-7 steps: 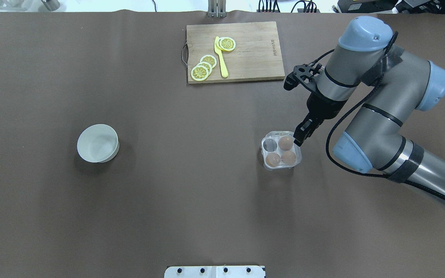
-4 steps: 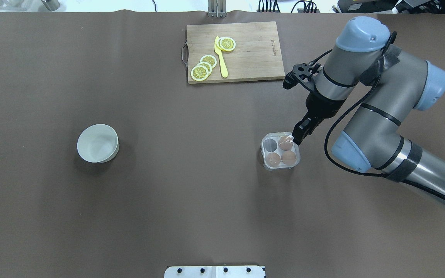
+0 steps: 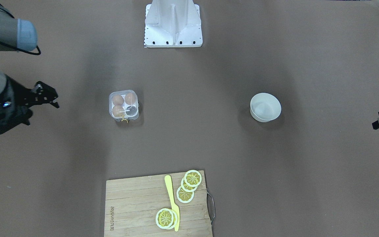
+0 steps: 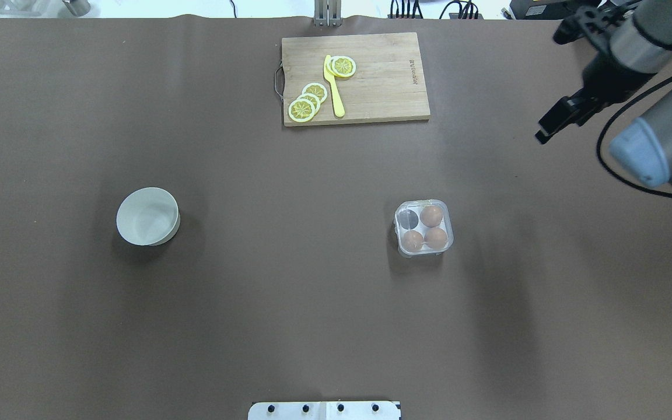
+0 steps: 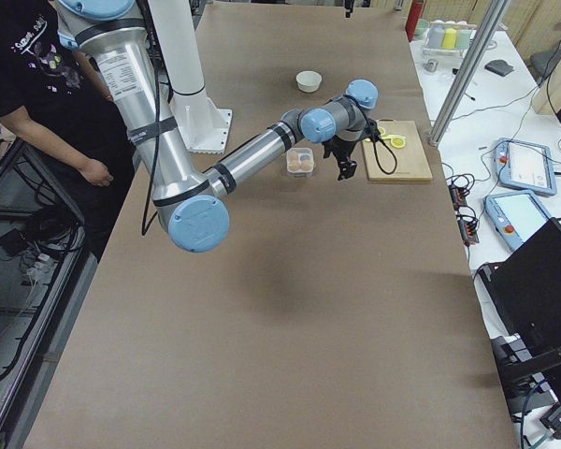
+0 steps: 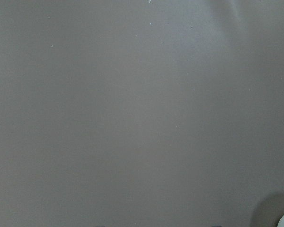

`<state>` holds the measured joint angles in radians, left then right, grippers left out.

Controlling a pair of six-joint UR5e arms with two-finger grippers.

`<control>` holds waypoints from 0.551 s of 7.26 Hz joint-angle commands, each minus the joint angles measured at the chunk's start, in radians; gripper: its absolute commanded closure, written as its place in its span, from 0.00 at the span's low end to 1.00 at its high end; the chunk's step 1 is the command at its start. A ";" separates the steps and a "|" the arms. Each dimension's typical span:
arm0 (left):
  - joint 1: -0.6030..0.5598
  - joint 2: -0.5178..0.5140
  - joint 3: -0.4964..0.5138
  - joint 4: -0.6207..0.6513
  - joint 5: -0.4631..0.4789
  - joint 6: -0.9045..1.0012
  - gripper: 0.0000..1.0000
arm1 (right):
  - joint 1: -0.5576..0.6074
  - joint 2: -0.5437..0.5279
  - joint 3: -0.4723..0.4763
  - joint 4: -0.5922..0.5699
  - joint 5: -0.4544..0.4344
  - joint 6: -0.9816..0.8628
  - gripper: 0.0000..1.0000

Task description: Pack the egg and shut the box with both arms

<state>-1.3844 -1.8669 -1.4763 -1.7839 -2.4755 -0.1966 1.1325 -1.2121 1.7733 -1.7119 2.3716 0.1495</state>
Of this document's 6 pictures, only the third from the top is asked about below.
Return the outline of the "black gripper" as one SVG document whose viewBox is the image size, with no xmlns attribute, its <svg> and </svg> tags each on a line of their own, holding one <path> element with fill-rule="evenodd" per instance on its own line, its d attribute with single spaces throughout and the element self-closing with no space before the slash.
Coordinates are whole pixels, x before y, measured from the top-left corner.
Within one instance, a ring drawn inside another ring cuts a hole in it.
<svg viewBox="0 0 379 237">
<path fill-rule="evenodd" d="M 20 124 L 30 125 L 33 111 L 29 103 L 33 97 L 30 89 L 6 76 L 6 85 L 0 93 L 0 135 Z"/>
</svg>

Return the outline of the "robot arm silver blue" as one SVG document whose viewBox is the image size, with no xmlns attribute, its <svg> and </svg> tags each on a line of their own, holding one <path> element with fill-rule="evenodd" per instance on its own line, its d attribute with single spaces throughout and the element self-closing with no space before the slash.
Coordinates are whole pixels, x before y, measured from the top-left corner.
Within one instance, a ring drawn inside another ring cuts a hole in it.
<svg viewBox="0 0 379 237">
<path fill-rule="evenodd" d="M 15 18 L 0 4 L 0 51 L 41 55 L 32 22 Z M 37 82 L 28 89 L 0 71 L 0 135 L 20 125 L 30 124 L 31 107 L 45 103 L 46 85 Z"/>
</svg>

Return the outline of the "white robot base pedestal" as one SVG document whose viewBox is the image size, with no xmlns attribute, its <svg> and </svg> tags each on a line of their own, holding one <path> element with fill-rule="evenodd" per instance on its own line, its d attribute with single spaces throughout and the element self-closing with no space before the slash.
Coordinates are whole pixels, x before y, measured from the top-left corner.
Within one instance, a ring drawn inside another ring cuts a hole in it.
<svg viewBox="0 0 379 237">
<path fill-rule="evenodd" d="M 145 7 L 144 30 L 147 48 L 201 47 L 200 6 L 192 0 L 154 0 Z"/>
</svg>

